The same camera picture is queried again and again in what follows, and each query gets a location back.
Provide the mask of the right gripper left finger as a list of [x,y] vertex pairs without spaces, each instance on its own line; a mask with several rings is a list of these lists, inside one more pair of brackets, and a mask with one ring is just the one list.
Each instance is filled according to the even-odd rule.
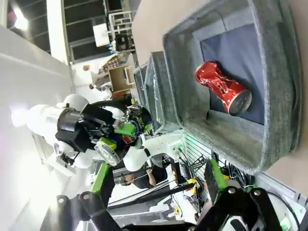
[[77,194],[72,199],[65,195],[57,196],[59,230],[75,231],[80,221],[89,221],[97,231],[120,231],[107,211],[114,186],[113,171],[103,163],[90,191]]

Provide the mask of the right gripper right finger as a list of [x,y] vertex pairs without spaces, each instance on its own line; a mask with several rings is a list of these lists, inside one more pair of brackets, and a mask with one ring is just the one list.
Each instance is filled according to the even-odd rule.
[[228,186],[215,159],[207,160],[204,178],[212,206],[200,218],[196,231],[221,231],[233,217],[241,217],[249,231],[282,230],[266,190],[253,188],[246,192]]

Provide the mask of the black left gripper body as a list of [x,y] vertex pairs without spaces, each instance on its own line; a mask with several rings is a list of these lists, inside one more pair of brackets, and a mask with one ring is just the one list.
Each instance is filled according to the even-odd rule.
[[58,118],[55,137],[70,145],[74,151],[85,153],[91,146],[91,139],[87,130],[80,124],[82,120],[79,111],[65,108]]

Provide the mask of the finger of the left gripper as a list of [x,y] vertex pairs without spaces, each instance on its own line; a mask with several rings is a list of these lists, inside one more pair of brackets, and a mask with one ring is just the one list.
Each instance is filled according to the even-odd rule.
[[110,129],[95,129],[95,130],[89,130],[88,134],[90,136],[90,150],[94,150],[94,146],[98,142],[102,142],[103,144],[106,144],[107,146],[111,147],[113,150],[116,148],[116,135],[113,130]]
[[103,108],[87,104],[81,111],[84,121],[94,123],[96,129],[103,134],[117,133],[121,135],[134,135],[136,126],[113,118],[113,113]]

